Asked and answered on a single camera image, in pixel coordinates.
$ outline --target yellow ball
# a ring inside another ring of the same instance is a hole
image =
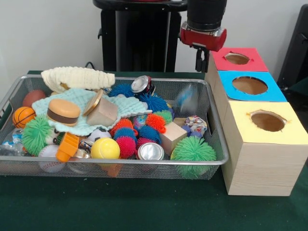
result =
[[[91,148],[91,157],[97,159],[118,159],[120,147],[117,142],[110,138],[100,138],[94,142]]]

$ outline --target circular hole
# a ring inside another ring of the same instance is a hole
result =
[[[249,76],[238,77],[232,81],[232,84],[237,90],[251,95],[262,94],[268,90],[265,82]]]
[[[244,65],[249,62],[249,58],[243,54],[239,53],[229,53],[226,55],[226,59],[233,64]]]
[[[280,131],[284,128],[284,121],[272,112],[256,112],[251,116],[252,122],[265,131]]]

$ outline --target green spiky ball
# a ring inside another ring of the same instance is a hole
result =
[[[26,124],[23,132],[22,142],[25,149],[34,156],[47,145],[45,140],[52,132],[48,119],[45,116],[37,116]]]
[[[170,124],[172,122],[172,114],[170,111],[168,110],[163,110],[161,112],[155,112],[154,114],[161,116],[162,118],[164,118],[166,125]]]
[[[190,136],[181,140],[172,152],[171,160],[215,161],[215,150],[203,138]],[[210,166],[177,165],[179,173],[188,179],[196,179],[205,174]]]
[[[62,138],[64,136],[65,132],[60,132],[60,134],[58,135],[57,137],[57,145],[60,145],[61,141],[62,141]]]

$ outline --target shape sorter box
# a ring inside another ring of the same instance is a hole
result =
[[[223,130],[229,195],[290,195],[308,157],[308,134],[289,103],[229,101]]]
[[[230,100],[286,102],[268,72],[218,71],[214,99],[222,125]]]
[[[211,52],[206,80],[214,93],[217,71],[268,72],[256,48],[221,48]]]

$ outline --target wire mesh basket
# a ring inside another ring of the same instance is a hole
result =
[[[130,77],[117,77],[115,83],[130,84],[133,80],[134,78]],[[228,160],[229,152],[210,86],[204,80],[198,79],[154,78],[153,82],[156,86],[155,92],[171,104],[188,85],[199,92],[198,107],[194,114],[208,123],[209,129],[205,132],[204,139],[216,151],[216,161],[171,161],[168,155],[161,161],[71,158],[61,171],[49,173],[43,171],[40,164],[59,164],[56,158],[7,156],[0,151],[0,175],[108,178],[115,177],[113,173],[117,172],[117,178],[183,179],[185,177],[180,174],[180,168],[197,166],[204,169],[198,179],[211,179],[218,167]],[[43,90],[47,95],[51,93],[41,76],[28,75],[16,80],[0,103],[0,143],[14,129],[13,111],[22,106],[23,98],[33,90]]]

